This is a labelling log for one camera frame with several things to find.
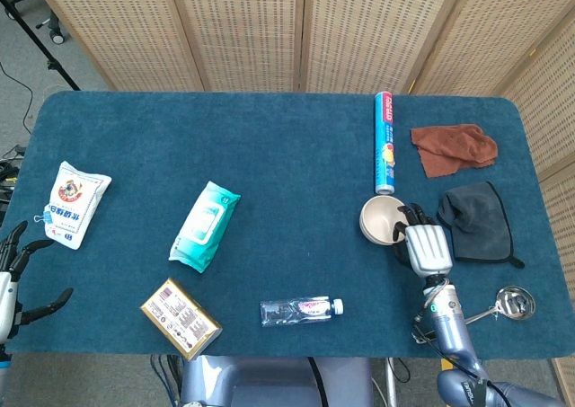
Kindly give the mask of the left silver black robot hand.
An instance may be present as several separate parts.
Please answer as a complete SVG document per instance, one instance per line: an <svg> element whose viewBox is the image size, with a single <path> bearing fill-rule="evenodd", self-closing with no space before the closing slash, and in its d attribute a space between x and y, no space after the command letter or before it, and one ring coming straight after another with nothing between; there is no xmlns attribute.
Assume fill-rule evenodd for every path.
<svg viewBox="0 0 575 407"><path fill-rule="evenodd" d="M27 221L19 223L1 241L1 345L15 337L19 328L41 318L54 314L64 307L74 290L66 288L48 305L22 310L18 300L19 285L30 257L40 249L51 246L51 239L37 240L18 250L20 238L28 226Z"/></svg>

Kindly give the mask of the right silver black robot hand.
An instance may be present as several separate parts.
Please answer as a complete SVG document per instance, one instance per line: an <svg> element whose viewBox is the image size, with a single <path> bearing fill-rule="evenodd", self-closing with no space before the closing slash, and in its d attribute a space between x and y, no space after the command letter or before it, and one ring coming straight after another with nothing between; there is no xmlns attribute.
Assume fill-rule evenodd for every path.
<svg viewBox="0 0 575 407"><path fill-rule="evenodd" d="M397 210L406 221L394 224L395 257L421 279L445 277L453 262L443 228L416 203L401 205Z"/></svg>

